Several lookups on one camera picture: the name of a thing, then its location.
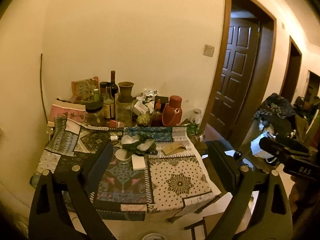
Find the dark wine bottle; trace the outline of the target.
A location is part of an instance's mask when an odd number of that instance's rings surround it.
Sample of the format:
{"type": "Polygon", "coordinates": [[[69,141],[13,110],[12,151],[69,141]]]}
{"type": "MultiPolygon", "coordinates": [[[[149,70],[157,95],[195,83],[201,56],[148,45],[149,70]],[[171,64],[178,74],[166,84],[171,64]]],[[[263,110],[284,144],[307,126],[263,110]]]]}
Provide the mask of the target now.
{"type": "Polygon", "coordinates": [[[112,94],[113,98],[116,99],[116,95],[119,92],[119,88],[118,88],[118,86],[116,84],[116,71],[115,70],[111,71],[111,85],[110,85],[110,88],[111,88],[111,94],[112,94]]]}

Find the patchwork patterned tablecloth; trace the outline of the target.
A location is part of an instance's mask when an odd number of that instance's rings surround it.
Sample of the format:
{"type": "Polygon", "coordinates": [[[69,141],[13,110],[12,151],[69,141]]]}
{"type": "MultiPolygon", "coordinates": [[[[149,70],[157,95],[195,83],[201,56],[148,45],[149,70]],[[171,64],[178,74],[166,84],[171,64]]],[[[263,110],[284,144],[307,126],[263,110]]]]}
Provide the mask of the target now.
{"type": "Polygon", "coordinates": [[[103,219],[144,220],[156,213],[180,218],[201,212],[220,194],[184,126],[94,127],[59,117],[51,128],[52,139],[30,179],[31,186],[36,187],[45,170],[64,183],[65,174],[78,165],[85,192],[103,219]],[[134,171],[132,161],[121,164],[114,156],[127,134],[155,140],[158,154],[143,156],[144,170],[134,171]],[[162,148],[176,141],[186,142],[189,148],[165,155],[162,148]]]}

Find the glass jar white lid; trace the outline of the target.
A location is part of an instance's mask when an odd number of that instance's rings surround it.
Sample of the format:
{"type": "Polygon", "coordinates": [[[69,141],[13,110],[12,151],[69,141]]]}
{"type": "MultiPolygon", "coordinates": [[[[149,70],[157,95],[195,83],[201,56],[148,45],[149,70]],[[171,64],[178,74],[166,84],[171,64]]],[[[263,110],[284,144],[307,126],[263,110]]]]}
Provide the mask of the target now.
{"type": "Polygon", "coordinates": [[[198,108],[193,109],[192,115],[191,115],[191,122],[194,124],[199,125],[202,120],[202,111],[198,108]]]}

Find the brown ceramic vase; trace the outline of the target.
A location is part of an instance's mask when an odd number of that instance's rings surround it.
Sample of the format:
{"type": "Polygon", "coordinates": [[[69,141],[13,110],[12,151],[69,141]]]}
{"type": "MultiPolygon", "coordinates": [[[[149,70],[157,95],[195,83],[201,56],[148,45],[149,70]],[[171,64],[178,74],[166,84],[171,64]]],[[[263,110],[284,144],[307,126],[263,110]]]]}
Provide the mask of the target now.
{"type": "Polygon", "coordinates": [[[120,89],[120,95],[118,97],[118,101],[121,103],[130,103],[133,101],[133,97],[131,95],[132,88],[134,83],[129,81],[123,81],[118,83],[120,89]]]}

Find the clear bowl on floor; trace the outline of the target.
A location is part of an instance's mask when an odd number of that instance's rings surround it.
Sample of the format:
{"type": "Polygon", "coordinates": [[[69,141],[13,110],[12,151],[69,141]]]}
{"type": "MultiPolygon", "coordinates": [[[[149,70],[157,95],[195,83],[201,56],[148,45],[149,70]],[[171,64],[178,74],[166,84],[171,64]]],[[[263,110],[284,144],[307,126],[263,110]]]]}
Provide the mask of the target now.
{"type": "Polygon", "coordinates": [[[142,238],[142,240],[167,240],[165,236],[160,233],[150,233],[142,238]]]}

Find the small white box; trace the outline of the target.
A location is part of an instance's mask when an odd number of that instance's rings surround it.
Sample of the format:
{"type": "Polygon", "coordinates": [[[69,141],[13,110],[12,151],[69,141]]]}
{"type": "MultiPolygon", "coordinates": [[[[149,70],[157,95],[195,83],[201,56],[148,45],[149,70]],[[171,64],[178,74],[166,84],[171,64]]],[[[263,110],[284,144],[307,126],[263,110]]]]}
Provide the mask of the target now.
{"type": "Polygon", "coordinates": [[[135,115],[137,116],[146,114],[148,113],[148,111],[149,111],[148,107],[143,103],[141,103],[140,101],[137,101],[133,106],[133,113],[135,113],[135,115]]]}

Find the dark wooden door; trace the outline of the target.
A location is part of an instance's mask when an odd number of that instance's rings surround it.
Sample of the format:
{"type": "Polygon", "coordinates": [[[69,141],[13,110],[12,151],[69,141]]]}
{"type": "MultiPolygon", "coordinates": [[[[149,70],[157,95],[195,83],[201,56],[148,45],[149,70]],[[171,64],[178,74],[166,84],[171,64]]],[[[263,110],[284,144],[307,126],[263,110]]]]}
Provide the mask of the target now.
{"type": "Polygon", "coordinates": [[[208,124],[227,138],[240,113],[254,70],[259,21],[232,18],[220,83],[208,124]]]}

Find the crumpled green white trash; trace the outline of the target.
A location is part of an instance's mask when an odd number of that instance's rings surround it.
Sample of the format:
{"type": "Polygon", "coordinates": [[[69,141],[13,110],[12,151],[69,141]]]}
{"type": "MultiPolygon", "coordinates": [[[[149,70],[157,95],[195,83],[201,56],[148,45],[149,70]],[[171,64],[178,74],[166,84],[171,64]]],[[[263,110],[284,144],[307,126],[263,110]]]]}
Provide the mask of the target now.
{"type": "Polygon", "coordinates": [[[121,147],[131,154],[138,156],[157,155],[157,146],[153,138],[146,135],[124,135],[121,139],[121,147]]]}

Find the patterned picture frame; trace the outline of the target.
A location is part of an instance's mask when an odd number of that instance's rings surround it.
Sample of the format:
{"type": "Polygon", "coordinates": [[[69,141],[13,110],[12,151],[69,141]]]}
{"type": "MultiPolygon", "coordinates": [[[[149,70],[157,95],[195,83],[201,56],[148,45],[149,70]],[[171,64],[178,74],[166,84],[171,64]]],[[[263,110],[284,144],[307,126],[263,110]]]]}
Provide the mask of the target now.
{"type": "Polygon", "coordinates": [[[92,102],[93,90],[99,88],[99,79],[97,76],[90,79],[72,81],[72,93],[77,95],[81,101],[92,102]]]}

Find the yellow label liquor bottle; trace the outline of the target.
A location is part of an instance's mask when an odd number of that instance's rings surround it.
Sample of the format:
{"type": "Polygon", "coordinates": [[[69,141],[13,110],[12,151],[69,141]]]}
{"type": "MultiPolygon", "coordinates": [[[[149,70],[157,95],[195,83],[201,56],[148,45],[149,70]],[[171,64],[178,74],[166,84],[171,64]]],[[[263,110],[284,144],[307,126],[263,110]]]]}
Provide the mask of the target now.
{"type": "Polygon", "coordinates": [[[104,116],[106,119],[115,118],[115,103],[114,103],[114,98],[111,94],[110,86],[106,87],[106,93],[103,100],[103,110],[104,110],[104,116]]]}

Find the red pink packet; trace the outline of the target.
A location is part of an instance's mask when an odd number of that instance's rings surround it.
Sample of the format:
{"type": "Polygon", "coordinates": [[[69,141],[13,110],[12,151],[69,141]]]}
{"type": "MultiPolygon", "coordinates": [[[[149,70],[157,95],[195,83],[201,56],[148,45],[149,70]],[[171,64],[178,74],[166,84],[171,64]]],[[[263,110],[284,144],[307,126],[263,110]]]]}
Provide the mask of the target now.
{"type": "Polygon", "coordinates": [[[109,120],[107,122],[107,126],[110,128],[121,128],[121,127],[124,127],[125,124],[121,121],[109,120]]]}

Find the wall light switch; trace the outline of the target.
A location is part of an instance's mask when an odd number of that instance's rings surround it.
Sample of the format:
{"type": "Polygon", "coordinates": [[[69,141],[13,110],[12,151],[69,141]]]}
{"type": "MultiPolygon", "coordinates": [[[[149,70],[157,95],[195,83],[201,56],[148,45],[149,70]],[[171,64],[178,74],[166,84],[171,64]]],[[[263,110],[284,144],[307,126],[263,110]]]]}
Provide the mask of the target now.
{"type": "Polygon", "coordinates": [[[206,44],[204,46],[203,55],[206,57],[213,57],[215,48],[214,46],[206,44]]]}

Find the brown paper piece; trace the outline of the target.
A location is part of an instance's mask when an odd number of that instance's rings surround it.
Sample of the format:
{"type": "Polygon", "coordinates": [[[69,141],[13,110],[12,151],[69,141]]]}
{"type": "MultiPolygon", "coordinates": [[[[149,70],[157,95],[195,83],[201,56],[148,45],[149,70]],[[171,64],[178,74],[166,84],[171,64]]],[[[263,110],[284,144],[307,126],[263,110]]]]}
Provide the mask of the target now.
{"type": "Polygon", "coordinates": [[[173,155],[173,154],[184,153],[188,148],[189,148],[189,145],[186,142],[176,141],[163,147],[162,152],[165,155],[173,155]]]}

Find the red thermos jug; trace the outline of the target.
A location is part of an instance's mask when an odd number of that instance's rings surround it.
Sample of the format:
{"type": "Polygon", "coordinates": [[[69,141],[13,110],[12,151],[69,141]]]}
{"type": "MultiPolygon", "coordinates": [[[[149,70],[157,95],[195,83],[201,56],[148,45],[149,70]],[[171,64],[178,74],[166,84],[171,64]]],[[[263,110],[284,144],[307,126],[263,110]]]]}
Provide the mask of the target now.
{"type": "Polygon", "coordinates": [[[182,98],[172,95],[169,102],[165,105],[162,113],[162,124],[166,127],[177,126],[181,122],[182,117],[182,98]]]}

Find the white rectangular box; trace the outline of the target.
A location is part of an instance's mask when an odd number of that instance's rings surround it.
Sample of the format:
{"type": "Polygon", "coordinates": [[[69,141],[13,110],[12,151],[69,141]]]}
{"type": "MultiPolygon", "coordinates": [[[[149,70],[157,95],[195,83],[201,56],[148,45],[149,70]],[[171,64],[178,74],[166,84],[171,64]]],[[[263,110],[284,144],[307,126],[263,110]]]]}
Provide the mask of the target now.
{"type": "Polygon", "coordinates": [[[131,155],[131,160],[134,171],[141,171],[145,169],[145,160],[143,156],[133,154],[131,155]]]}

